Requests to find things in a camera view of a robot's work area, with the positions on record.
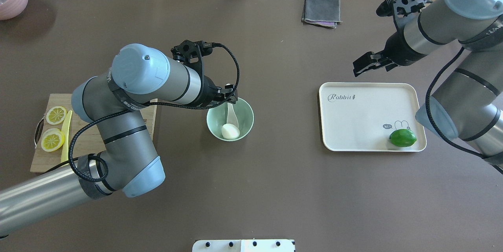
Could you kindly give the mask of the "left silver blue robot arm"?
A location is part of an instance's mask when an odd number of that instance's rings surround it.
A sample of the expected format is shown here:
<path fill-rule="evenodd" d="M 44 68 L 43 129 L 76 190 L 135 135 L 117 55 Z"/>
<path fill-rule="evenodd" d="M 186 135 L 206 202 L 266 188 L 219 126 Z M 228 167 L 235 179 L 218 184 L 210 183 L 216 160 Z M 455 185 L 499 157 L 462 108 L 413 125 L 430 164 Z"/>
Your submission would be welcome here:
<path fill-rule="evenodd" d="M 216 86 L 202 58 L 224 44 L 185 40 L 173 57 L 128 44 L 108 71 L 72 93 L 72 109 L 87 123 L 69 142 L 65 166 L 1 191 L 1 238 L 91 200 L 121 190 L 134 198 L 165 180 L 165 170 L 141 115 L 152 105 L 211 109 L 237 101 L 239 82 Z"/>

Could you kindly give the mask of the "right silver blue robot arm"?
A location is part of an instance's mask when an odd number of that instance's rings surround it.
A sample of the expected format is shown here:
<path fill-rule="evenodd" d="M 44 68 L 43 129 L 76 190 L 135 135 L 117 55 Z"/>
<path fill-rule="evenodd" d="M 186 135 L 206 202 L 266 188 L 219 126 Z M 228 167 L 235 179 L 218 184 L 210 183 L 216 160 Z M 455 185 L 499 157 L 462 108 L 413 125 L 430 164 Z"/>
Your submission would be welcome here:
<path fill-rule="evenodd" d="M 382 51 L 353 62 L 354 76 L 406 67 L 453 41 L 460 51 L 437 73 L 416 120 L 451 146 L 502 172 L 503 0 L 385 0 L 378 16 L 392 16 L 396 32 Z"/>

